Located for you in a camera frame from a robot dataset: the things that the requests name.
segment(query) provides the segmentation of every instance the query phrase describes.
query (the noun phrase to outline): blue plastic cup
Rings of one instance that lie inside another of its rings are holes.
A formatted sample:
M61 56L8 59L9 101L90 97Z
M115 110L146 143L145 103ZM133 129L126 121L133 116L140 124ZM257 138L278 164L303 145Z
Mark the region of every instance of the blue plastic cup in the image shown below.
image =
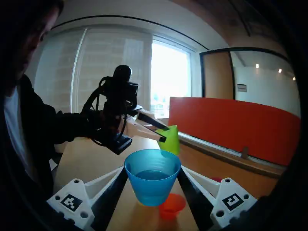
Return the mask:
M146 149L130 154L124 166L137 199L146 206L158 206L167 199L181 162L171 152Z

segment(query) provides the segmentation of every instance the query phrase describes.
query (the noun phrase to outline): desk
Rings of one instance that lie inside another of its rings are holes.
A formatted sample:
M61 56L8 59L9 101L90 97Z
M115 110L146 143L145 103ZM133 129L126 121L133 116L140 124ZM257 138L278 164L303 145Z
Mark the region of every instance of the desk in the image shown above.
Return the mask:
M180 147L179 158L182 165L207 177L231 177L256 198L268 195L277 182L277 179L232 166L182 144ZM79 178L85 183L96 179L122 166L130 153L142 149L159 149L159 146L154 140L134 137L131 146L117 156L90 139L75 139L65 148L58 166L54 191L57 192L73 178ZM178 180L171 192L184 195ZM164 221L159 218L158 208L146 207L137 201L127 180L107 230L196 231L198 228L188 204L179 213L177 220Z
M109 149L93 143L90 139L75 139L68 143L64 150L55 178L54 192L57 192L73 178L79 178L86 183L111 172L122 166L130 153L142 149L159 149L159 146L154 140L134 137L132 144L117 156ZM184 197L178 180L171 192ZM159 218L158 207L147 207L138 202L132 186L127 180L107 230L197 231L198 228L188 204L179 213L176 220L164 221Z

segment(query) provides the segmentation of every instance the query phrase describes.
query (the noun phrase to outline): man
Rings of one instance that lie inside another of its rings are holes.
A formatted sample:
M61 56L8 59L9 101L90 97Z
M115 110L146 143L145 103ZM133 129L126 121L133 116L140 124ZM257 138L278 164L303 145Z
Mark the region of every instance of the man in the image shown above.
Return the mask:
M15 151L13 169L25 174L35 182L46 198L52 195L53 179L49 159L55 155L54 144L73 141L75 137L91 137L98 127L104 127L97 114L56 113L45 105L34 92L29 78L24 74L34 51L53 27L63 9L62 0L37 1L37 10L42 13L31 18L24 29L24 37L8 68L4 79L4 136Z

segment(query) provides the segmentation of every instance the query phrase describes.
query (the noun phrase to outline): window blind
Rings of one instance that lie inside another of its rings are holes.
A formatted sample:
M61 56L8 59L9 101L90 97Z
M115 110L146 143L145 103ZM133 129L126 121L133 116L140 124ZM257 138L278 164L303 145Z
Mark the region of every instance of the window blind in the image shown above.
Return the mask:
M72 72L84 29L50 37L35 77L35 92L57 111L70 112Z
M121 28L89 28L80 47L74 73L73 112L80 112L105 76L121 64L132 69L131 82L139 84L137 103L150 108L152 35ZM100 109L105 97L100 97Z

